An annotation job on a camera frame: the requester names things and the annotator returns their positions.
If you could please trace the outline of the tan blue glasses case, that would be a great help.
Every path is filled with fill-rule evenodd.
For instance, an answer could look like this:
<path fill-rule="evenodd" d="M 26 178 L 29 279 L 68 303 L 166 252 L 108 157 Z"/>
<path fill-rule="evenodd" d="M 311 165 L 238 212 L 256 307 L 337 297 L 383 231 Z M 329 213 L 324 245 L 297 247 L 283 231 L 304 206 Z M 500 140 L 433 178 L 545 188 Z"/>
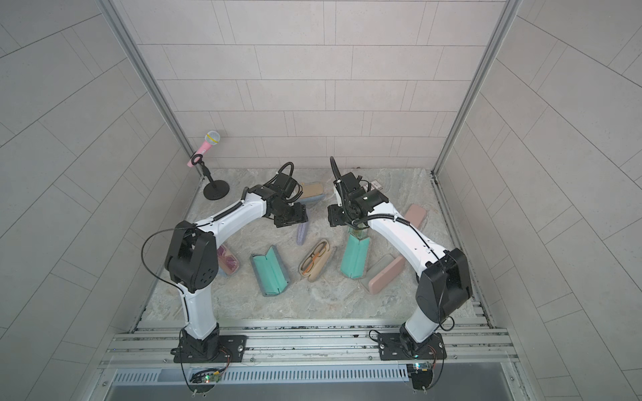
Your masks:
<path fill-rule="evenodd" d="M 314 182 L 302 184 L 303 193 L 299 197 L 298 202 L 301 204 L 310 204 L 324 200 L 324 184 L 321 182 Z"/>

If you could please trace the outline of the purple fabric glasses case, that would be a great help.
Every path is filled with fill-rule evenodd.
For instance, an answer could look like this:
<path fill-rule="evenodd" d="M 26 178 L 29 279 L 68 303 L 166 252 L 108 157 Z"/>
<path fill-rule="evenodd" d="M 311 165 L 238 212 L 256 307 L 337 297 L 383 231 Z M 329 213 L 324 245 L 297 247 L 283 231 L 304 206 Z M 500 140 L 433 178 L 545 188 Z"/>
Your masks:
<path fill-rule="evenodd" d="M 296 237 L 296 243 L 298 246 L 304 245 L 308 231 L 309 231 L 309 222 L 304 222 L 299 224 L 298 230 L 297 230 L 297 237 Z"/>

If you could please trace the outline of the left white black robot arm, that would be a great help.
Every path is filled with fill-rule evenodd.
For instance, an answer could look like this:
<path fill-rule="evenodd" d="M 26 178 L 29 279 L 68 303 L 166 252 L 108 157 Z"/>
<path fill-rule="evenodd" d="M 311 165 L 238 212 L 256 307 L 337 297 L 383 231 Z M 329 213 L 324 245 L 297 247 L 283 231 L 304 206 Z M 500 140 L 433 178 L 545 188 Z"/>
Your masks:
<path fill-rule="evenodd" d="M 281 166 L 262 185 L 246 188 L 240 200 L 200 222 L 180 222 L 170 229 L 172 239 L 164 267 L 167 284 L 182 296 L 186 326 L 182 342 L 203 353 L 218 347 L 220 333 L 214 316 L 210 285 L 218 274 L 218 249 L 233 234 L 251 222 L 268 218 L 275 227 L 307 222 L 306 208 L 299 202 L 303 188 L 293 177 L 294 163 Z"/>

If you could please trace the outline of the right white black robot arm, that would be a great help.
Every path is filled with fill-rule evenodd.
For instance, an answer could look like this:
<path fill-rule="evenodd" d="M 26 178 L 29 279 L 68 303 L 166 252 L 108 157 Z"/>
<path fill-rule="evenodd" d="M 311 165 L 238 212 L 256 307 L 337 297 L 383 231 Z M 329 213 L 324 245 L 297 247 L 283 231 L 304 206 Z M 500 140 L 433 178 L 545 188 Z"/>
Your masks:
<path fill-rule="evenodd" d="M 361 178 L 340 173 L 330 158 L 338 202 L 328 207 L 331 227 L 372 229 L 406 259 L 419 277 L 416 310 L 401 326 L 401 343 L 411 352 L 436 333 L 453 312 L 472 297 L 470 267 L 459 248 L 447 250 L 424 235 L 376 189 L 364 189 Z"/>

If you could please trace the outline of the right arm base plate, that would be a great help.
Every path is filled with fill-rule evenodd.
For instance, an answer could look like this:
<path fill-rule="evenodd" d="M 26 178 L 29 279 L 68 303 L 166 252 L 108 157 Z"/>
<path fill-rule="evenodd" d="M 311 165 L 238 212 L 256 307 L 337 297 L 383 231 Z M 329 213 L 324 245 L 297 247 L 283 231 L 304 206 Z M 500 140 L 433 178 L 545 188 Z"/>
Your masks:
<path fill-rule="evenodd" d="M 369 337 L 377 343 L 380 358 L 383 361 L 397 360 L 430 360 L 447 359 L 443 338 L 435 332 L 422 343 L 417 343 L 410 335 L 391 332 L 381 333 L 371 330 Z"/>

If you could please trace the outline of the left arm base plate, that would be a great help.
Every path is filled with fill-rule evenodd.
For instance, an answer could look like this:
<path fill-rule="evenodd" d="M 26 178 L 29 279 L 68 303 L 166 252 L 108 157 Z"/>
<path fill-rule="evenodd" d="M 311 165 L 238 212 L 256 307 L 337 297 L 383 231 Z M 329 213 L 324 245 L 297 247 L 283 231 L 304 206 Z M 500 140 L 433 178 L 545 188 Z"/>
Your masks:
<path fill-rule="evenodd" d="M 242 362 L 247 336 L 214 334 L 207 339 L 194 339 L 189 334 L 179 339 L 179 345 L 172 349 L 174 363 L 240 363 Z"/>

